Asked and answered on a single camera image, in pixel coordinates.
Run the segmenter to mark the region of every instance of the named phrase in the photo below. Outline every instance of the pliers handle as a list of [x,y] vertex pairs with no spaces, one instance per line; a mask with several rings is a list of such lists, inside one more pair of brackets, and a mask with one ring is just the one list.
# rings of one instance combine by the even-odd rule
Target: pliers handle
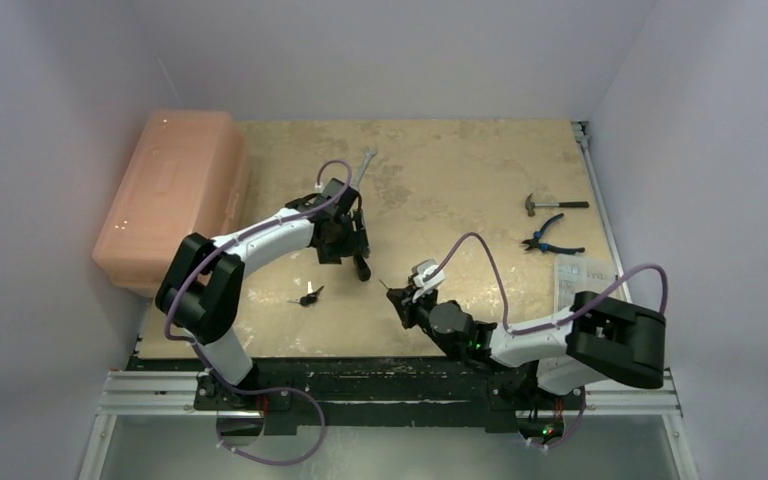
[[576,253],[583,253],[584,247],[563,248],[563,247],[556,247],[548,243],[542,243],[540,241],[540,239],[543,238],[543,235],[546,234],[546,229],[548,229],[549,226],[551,226],[553,223],[557,222],[558,220],[562,219],[563,217],[564,217],[564,214],[559,213],[554,217],[550,218],[549,220],[546,220],[546,223],[544,223],[543,226],[540,227],[540,230],[534,232],[534,235],[531,238],[522,241],[522,244],[526,246],[525,250],[526,251],[540,250],[543,253],[552,252],[552,253],[561,253],[566,255],[575,255]]

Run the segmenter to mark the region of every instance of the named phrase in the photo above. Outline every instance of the table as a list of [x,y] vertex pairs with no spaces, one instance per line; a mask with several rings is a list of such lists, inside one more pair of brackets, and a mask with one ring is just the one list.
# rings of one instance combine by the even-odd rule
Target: table
[[[564,209],[547,241],[586,247],[586,256],[612,261],[581,150],[566,120],[339,120],[241,122],[252,175],[242,212],[251,225],[284,203],[313,191],[319,166],[345,158],[357,167],[367,147],[378,156],[360,185],[372,254],[372,279],[361,283],[351,259],[319,265],[312,249],[295,252],[246,280],[234,331],[253,357],[439,355],[419,329],[404,330],[385,298],[412,266],[442,260],[468,231],[487,241],[510,301],[509,320],[553,311],[553,254],[525,253],[530,237],[555,209],[528,217],[525,197],[587,200]],[[338,166],[326,178],[343,178]],[[477,320],[501,319],[499,289],[480,244],[464,243],[446,268],[441,301],[456,299]],[[318,304],[288,303],[314,288]],[[139,356],[190,358],[183,343],[163,337],[163,315],[151,308]]]

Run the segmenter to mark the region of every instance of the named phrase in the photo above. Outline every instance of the wall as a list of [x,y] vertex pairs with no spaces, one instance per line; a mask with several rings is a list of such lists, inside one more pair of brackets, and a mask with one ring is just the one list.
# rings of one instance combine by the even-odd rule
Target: wall
[[654,0],[136,0],[189,107],[587,119]]
[[130,2],[0,0],[0,478],[73,478],[142,301],[90,260],[141,125],[175,105]]
[[[768,477],[768,1],[658,2],[591,131],[625,263],[671,275],[704,477]],[[655,287],[632,293],[654,305]]]

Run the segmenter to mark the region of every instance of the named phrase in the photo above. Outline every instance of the pink box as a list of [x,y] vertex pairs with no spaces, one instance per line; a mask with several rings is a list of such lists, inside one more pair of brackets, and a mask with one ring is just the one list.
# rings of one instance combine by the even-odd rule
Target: pink box
[[153,112],[93,260],[114,285],[154,296],[185,236],[237,227],[250,170],[245,138],[228,113]]

